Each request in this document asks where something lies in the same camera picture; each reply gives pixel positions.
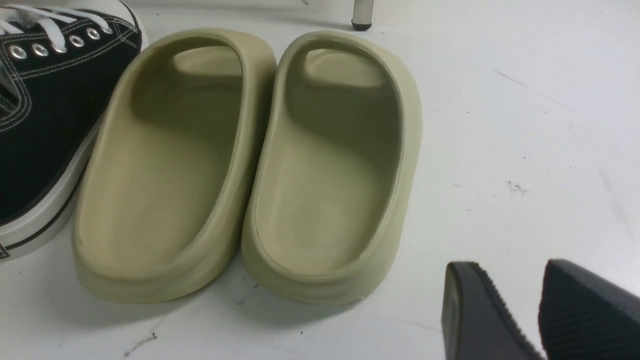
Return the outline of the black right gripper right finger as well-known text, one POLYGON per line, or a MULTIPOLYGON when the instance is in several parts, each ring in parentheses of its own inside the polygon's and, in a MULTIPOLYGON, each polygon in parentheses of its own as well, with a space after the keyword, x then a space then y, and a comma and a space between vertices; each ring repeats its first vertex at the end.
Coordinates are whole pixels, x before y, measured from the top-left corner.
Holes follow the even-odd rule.
POLYGON ((640 299, 566 259, 547 262, 538 327, 549 360, 637 360, 640 299))

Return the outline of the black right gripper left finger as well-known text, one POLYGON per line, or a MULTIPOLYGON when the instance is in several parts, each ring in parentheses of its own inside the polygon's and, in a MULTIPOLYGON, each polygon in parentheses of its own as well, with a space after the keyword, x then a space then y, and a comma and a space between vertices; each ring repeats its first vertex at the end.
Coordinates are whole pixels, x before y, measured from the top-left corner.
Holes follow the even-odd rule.
POLYGON ((441 327, 447 360, 544 359, 477 262, 446 265, 441 327))

